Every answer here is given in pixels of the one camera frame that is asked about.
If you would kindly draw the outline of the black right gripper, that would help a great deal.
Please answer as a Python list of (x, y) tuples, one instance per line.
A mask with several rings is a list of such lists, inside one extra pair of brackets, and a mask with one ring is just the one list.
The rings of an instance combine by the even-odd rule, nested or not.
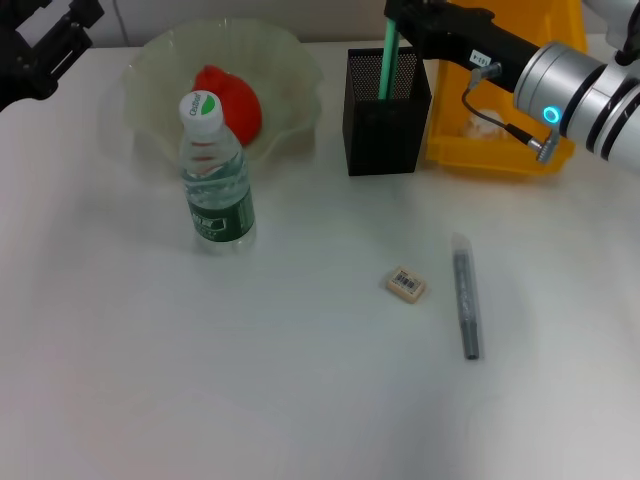
[(424, 0), (387, 0), (384, 14), (402, 16), (422, 8), (419, 16), (398, 19), (398, 33), (425, 60), (443, 60), (469, 71), (480, 65), (474, 53), (501, 65), (501, 75), (491, 82), (513, 93), (528, 62), (539, 47), (493, 22), (494, 14), (483, 8), (467, 8), (451, 3)]

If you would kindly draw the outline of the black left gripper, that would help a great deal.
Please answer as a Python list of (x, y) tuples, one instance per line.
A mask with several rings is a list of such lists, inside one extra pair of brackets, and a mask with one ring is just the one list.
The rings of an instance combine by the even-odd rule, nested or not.
[(78, 21), (98, 21), (104, 9), (98, 0), (72, 0), (68, 10), (33, 47), (17, 29), (48, 1), (1, 2), (1, 110), (23, 99), (46, 99), (58, 81), (92, 46)]

